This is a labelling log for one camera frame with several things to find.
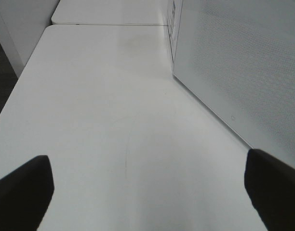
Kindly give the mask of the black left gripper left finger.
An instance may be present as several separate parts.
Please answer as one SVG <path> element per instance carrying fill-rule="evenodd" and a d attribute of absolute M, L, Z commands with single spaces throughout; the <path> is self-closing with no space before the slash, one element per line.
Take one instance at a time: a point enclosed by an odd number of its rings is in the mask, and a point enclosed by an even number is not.
<path fill-rule="evenodd" d="M 0 231 L 36 231 L 54 193 L 49 157 L 39 155 L 0 179 Z"/>

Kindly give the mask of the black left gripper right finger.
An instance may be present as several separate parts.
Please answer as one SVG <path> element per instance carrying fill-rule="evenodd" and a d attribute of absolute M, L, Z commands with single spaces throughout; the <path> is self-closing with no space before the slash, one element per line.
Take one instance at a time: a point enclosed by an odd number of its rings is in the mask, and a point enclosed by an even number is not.
<path fill-rule="evenodd" d="M 295 231 L 295 169 L 260 149 L 247 153 L 244 186 L 269 231 Z"/>

